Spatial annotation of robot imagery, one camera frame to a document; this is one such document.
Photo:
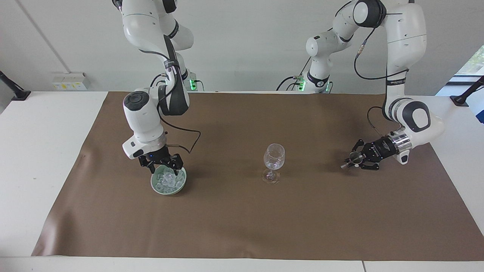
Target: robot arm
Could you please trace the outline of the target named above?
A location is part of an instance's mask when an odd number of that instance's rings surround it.
[[[130,159],[154,173],[154,165],[166,165],[175,171],[183,167],[179,154],[170,155],[166,134],[159,114],[182,115],[190,100],[184,87],[189,73],[179,50],[190,48],[192,33],[180,26],[169,13],[176,9],[175,0],[113,0],[123,16],[124,34],[141,52],[156,55],[166,70],[166,85],[156,89],[139,89],[123,101],[124,113],[134,135],[123,144]]]
[[[401,128],[372,143],[358,141],[342,168],[361,166],[378,170],[378,163],[391,156],[406,164],[411,149],[430,142],[444,131],[442,120],[430,112],[427,105],[405,96],[406,74],[426,49],[422,8],[413,0],[386,0],[385,3],[387,5],[380,0],[352,0],[338,11],[331,30],[306,43],[313,61],[304,74],[304,90],[321,92],[329,81],[333,65],[330,55],[348,48],[359,27],[375,29],[382,25],[387,30],[387,74],[390,76],[384,77],[387,87],[382,113]]]

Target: brown paper sheet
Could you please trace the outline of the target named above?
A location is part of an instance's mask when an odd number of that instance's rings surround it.
[[[373,95],[190,94],[167,118],[202,131],[175,196],[125,157],[132,135],[122,100],[108,94],[32,253],[33,256],[484,260],[484,237],[430,145],[406,166],[379,172],[340,165],[359,138],[378,138]],[[396,129],[378,110],[383,133]],[[169,144],[196,134],[169,131]],[[262,181],[263,154],[286,148],[281,181]]]

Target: black cable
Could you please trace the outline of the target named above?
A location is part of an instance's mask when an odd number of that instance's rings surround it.
[[[151,82],[151,84],[150,84],[150,88],[151,88],[151,87],[153,87],[153,84],[154,84],[154,82],[157,80],[157,78],[159,78],[159,77],[161,77],[161,76],[162,76],[162,74],[159,74],[159,75],[157,75],[157,76],[155,76],[155,77],[153,78],[153,81],[152,81],[152,82]]]
[[[141,50],[139,49],[141,52],[145,53],[145,54],[155,54],[155,55],[159,55],[159,56],[162,56],[163,58],[165,58],[166,60],[169,60],[170,58],[163,55],[162,53],[159,53],[159,52],[155,52],[155,51],[145,51],[145,50]]]
[[[371,120],[370,120],[370,111],[374,108],[379,108],[379,109],[383,110],[383,108],[379,107],[379,106],[371,107],[368,110],[368,112],[366,113],[366,118],[368,119],[368,123],[370,124],[370,126],[378,133],[378,135],[380,135],[380,137],[383,137],[383,135],[380,133],[380,131],[378,131],[378,129],[371,123]]]
[[[167,95],[165,95],[161,100],[165,99],[167,96],[169,96],[171,94],[172,91],[170,91]],[[177,147],[177,148],[181,148],[181,149],[184,149],[185,151],[187,151],[188,154],[191,154],[192,151],[193,151],[193,148],[195,147],[195,145],[197,144],[198,140],[200,139],[200,137],[202,136],[202,132],[199,131],[199,130],[192,130],[192,129],[186,129],[186,128],[181,128],[181,127],[177,127],[175,125],[172,125],[170,123],[168,123],[165,119],[163,119],[163,117],[161,116],[161,113],[160,113],[160,103],[158,103],[158,106],[156,107],[157,111],[158,111],[158,116],[160,117],[161,121],[163,121],[163,123],[167,124],[168,126],[172,127],[172,128],[175,128],[175,129],[178,129],[178,130],[182,130],[182,131],[188,131],[188,132],[195,132],[195,133],[198,133],[198,137],[197,139],[195,140],[195,142],[193,143],[192,147],[190,148],[190,150],[188,150],[188,148],[182,146],[182,145],[166,145],[167,147]]]
[[[297,85],[297,83],[292,83],[292,84],[289,84],[289,86],[286,88],[286,91],[289,90],[289,88],[291,88],[292,86],[292,89],[294,89],[294,87]]]
[[[338,16],[338,13],[339,13],[339,12],[340,12],[342,9],[344,9],[346,6],[348,6],[349,4],[351,4],[351,1],[350,1],[350,2],[348,2],[348,3],[346,3],[344,6],[342,6],[342,7],[341,7],[341,8],[340,8],[340,9],[339,9],[337,12],[336,12],[336,14],[334,15],[334,17]]]
[[[205,91],[205,86],[203,85],[203,82],[201,80],[195,80],[195,82],[200,82],[202,84],[203,91]]]
[[[395,73],[395,74],[392,74],[392,75],[386,75],[386,76],[380,76],[380,77],[364,77],[360,73],[358,73],[358,69],[356,68],[356,60],[363,53],[363,50],[364,50],[364,48],[366,46],[366,42],[368,42],[368,39],[370,39],[371,35],[373,35],[373,33],[375,32],[375,30],[376,30],[376,28],[373,28],[373,30],[370,32],[370,34],[368,35],[368,37],[363,41],[362,46],[360,47],[360,50],[356,54],[355,62],[354,62],[354,65],[353,65],[353,68],[355,70],[355,73],[359,77],[361,77],[362,79],[366,79],[366,80],[379,80],[379,79],[388,79],[389,77],[396,76],[396,75],[399,75],[401,73],[406,73],[406,72],[410,71],[409,69],[405,69],[405,70],[403,70],[401,72],[398,72],[398,73]]]
[[[281,84],[279,84],[279,86],[277,86],[276,91],[278,91],[278,90],[281,88],[281,86],[282,86],[282,84],[284,84],[284,82],[286,82],[286,81],[288,81],[288,80],[290,80],[290,79],[293,79],[293,78],[294,78],[293,76],[288,76],[286,79],[284,79],[284,80],[281,82]]]
[[[302,68],[301,72],[299,73],[299,76],[302,76],[302,75],[303,75],[304,69],[306,69],[307,64],[309,63],[309,61],[310,61],[310,60],[311,60],[311,57],[309,57],[309,58],[307,59],[306,64],[304,65],[304,67]],[[296,83],[298,83],[298,80],[297,80],[297,79],[296,79],[296,81],[294,81],[294,83],[293,83],[293,84],[291,84],[291,85],[292,85],[292,89],[291,89],[291,91],[293,91],[293,90],[294,90],[294,87],[296,86]]]
[[[333,86],[334,86],[334,82],[330,81],[330,83],[331,83],[331,89],[328,93],[331,93],[331,91],[333,90]]]

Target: white table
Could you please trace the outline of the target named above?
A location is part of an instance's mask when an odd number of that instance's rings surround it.
[[[100,271],[364,271],[361,261],[28,257],[106,95],[34,92],[0,114],[0,271],[67,267],[72,271],[95,271],[95,267]],[[431,144],[484,233],[484,125],[468,108],[455,107],[447,97],[414,98],[444,119],[446,132]],[[367,272],[484,271],[484,262],[365,262],[365,266]]]

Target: power socket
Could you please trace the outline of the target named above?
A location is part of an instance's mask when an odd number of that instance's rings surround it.
[[[187,71],[189,76],[183,82],[186,87],[186,91],[198,91],[198,85],[196,83],[197,75],[188,69]]]
[[[53,74],[52,85],[58,91],[87,91],[91,85],[84,73]]]

